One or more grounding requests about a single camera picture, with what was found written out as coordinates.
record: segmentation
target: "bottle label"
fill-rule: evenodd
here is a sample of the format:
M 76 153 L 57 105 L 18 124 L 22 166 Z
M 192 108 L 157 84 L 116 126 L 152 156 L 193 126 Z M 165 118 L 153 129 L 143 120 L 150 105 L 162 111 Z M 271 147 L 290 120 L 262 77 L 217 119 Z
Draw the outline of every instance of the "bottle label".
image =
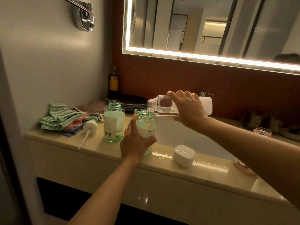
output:
M 104 117 L 104 136 L 109 139 L 116 139 L 117 137 L 117 118 Z
M 111 76 L 110 77 L 110 90 L 118 91 L 119 77 Z
M 143 138 L 143 139 L 150 139 L 154 134 L 155 134 L 155 129 L 141 129 L 141 128 L 137 128 L 140 136 Z

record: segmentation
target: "person's left hand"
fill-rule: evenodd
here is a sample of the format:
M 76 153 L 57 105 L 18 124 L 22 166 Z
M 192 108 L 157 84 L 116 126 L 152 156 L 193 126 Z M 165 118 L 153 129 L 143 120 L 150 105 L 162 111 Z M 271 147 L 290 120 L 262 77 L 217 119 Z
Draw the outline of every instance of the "person's left hand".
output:
M 140 136 L 137 130 L 138 118 L 139 115 L 133 115 L 121 141 L 123 161 L 130 160 L 135 166 L 139 163 L 146 150 L 157 141 L 155 136 L 147 140 Z

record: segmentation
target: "pink glass jar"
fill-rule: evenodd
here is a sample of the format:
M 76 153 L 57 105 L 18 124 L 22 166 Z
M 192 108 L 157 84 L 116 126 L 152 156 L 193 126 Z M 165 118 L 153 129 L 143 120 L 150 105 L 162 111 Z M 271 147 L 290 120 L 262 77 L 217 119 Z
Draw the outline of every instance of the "pink glass jar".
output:
M 272 137 L 272 132 L 268 129 L 262 128 L 262 127 L 256 127 L 253 130 L 254 133 L 259 134 L 261 136 L 265 137 Z M 234 166 L 242 173 L 257 176 L 256 173 L 254 173 L 246 164 L 244 164 L 242 161 L 240 161 L 238 158 L 233 159 Z

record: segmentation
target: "bottle with orange label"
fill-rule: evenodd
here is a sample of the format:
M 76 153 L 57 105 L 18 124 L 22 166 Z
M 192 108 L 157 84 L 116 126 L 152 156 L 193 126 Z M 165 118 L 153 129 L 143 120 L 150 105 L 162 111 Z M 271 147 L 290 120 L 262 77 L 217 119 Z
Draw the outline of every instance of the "bottle with orange label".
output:
M 109 95 L 116 95 L 119 93 L 119 75 L 115 73 L 117 67 L 114 65 L 112 67 L 113 72 L 110 74 L 110 85 L 109 85 Z

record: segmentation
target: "mirror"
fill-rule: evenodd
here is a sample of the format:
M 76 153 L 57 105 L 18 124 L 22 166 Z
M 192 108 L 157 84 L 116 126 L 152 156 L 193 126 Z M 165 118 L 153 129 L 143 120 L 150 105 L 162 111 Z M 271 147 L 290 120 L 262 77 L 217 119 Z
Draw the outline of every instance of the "mirror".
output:
M 124 54 L 300 74 L 300 0 L 125 0 Z

